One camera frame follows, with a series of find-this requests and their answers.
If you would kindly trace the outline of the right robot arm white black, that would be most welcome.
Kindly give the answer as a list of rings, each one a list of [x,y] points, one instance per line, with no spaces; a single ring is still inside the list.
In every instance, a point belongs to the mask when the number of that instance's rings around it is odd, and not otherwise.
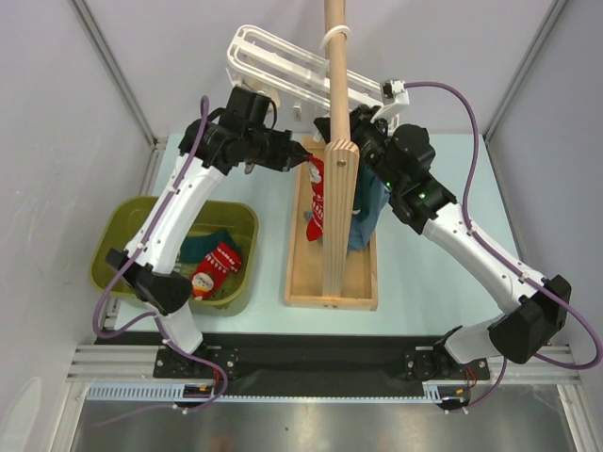
[[[488,292],[501,314],[472,327],[457,327],[439,339],[436,370],[456,378],[468,363],[502,356],[523,364],[564,326],[571,285],[561,275],[545,277],[500,246],[481,245],[456,197],[431,173],[435,149],[428,131],[413,124],[388,132],[377,109],[359,105],[350,113],[350,136],[361,161],[389,191],[394,215],[451,255]]]

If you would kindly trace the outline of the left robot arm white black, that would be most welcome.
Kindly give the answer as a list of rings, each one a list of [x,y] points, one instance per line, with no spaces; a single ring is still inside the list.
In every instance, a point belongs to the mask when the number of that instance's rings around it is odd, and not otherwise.
[[[211,110],[203,97],[200,109],[200,118],[178,145],[171,178],[141,228],[122,249],[106,254],[112,281],[125,283],[145,304],[146,315],[177,350],[174,365],[188,377],[203,373],[207,354],[188,304],[192,282],[174,269],[187,232],[233,168],[244,164],[287,172],[310,158],[291,131],[265,124],[267,116],[277,115],[275,102],[265,94],[234,87],[226,106]]]

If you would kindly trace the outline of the white plastic clip hanger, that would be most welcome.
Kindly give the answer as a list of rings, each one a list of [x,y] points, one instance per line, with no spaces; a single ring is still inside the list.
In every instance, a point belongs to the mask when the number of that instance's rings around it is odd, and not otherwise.
[[[243,61],[249,56],[255,68]],[[226,72],[232,86],[241,85],[248,75],[275,88],[279,96],[286,94],[330,113],[329,61],[268,31],[244,24],[233,36],[227,51]],[[359,73],[347,71],[349,108],[358,105],[380,108],[380,84]]]

